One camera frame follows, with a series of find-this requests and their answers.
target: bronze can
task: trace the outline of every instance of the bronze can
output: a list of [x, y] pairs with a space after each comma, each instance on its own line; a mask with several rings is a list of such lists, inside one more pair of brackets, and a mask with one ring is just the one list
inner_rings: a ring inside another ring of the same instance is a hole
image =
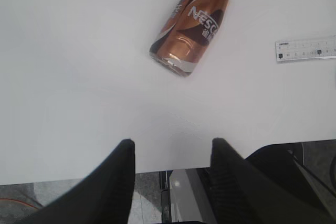
[[187, 77], [222, 24], [228, 0], [181, 0], [151, 46], [150, 55]]

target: ruler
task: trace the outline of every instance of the ruler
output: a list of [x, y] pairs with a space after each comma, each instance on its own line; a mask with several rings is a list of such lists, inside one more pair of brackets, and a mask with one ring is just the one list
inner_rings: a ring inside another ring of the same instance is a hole
[[278, 62], [336, 59], [336, 36], [276, 42]]

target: nescafe logo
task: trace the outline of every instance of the nescafe logo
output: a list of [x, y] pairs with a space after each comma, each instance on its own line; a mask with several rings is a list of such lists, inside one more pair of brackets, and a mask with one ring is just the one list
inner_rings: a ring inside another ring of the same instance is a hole
[[194, 20], [198, 20], [205, 29], [208, 29], [210, 34], [215, 35], [217, 33], [219, 25], [208, 13], [202, 10], [197, 11], [197, 8], [193, 6], [188, 13], [188, 17], [191, 15], [193, 15]]

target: orange cable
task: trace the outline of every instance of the orange cable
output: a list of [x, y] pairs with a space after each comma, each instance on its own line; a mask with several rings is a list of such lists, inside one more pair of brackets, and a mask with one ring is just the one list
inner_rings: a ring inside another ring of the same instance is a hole
[[28, 203], [26, 203], [24, 201], [21, 201], [21, 200], [18, 200], [18, 199], [0, 198], [0, 200], [7, 200], [7, 201], [17, 202], [17, 203], [20, 203], [20, 204], [25, 205], [27, 207], [32, 207], [32, 208], [35, 208], [36, 210], [39, 210], [37, 207], [34, 207], [33, 205], [28, 204]]

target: white table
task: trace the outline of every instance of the white table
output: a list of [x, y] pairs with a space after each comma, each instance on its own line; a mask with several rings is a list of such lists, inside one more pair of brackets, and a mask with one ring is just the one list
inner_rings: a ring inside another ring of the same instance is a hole
[[148, 56], [178, 1], [0, 0], [0, 184], [82, 178], [128, 137], [139, 173], [208, 166], [217, 136], [336, 138], [336, 60], [275, 56], [335, 35], [335, 0], [231, 0], [186, 79]]

